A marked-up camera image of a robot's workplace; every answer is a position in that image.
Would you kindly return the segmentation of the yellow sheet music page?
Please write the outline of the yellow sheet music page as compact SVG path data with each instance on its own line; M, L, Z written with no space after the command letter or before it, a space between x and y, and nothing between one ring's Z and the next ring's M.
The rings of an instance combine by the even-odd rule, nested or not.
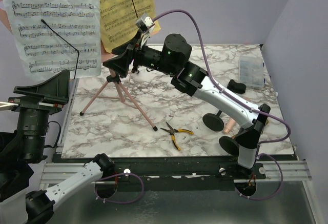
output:
M135 21L144 13L154 18L154 0L99 0L101 42L106 52L131 40L138 31Z

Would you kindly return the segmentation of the white sheet music page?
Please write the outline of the white sheet music page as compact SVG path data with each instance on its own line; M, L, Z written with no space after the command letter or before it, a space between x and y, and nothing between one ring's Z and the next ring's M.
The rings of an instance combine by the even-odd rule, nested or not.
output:
M99 0L3 0L25 74L48 79L101 72Z

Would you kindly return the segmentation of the pink toy microphone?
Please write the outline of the pink toy microphone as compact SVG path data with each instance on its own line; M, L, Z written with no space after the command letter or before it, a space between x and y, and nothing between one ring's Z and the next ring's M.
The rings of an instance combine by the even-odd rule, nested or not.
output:
M232 131L235 124L236 124L236 121L230 117L222 131L223 134L229 134Z

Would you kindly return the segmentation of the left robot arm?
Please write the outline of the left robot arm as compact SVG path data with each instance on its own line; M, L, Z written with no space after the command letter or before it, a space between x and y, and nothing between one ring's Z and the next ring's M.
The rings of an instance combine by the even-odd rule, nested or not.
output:
M69 101L69 70L32 86L15 87L16 97L1 103L1 111L18 112L16 130L1 132L1 223L46 223L54 211L87 184L109 180L114 162L97 154L81 170L46 189L28 192L29 180L44 155L50 115Z

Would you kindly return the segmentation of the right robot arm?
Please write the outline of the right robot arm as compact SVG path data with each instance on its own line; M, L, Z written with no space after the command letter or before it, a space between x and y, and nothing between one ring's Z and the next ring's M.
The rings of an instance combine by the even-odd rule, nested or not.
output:
M141 44L137 33L129 42L113 49L114 58L103 62L103 66L125 77L129 66L143 66L172 77L171 84L178 91L199 98L234 119L241 130L236 137L239 154L236 174L243 179L254 173L257 146L264 129L270 106L253 104L211 80L209 73L192 63L189 58L192 47L180 34L165 38L161 51Z

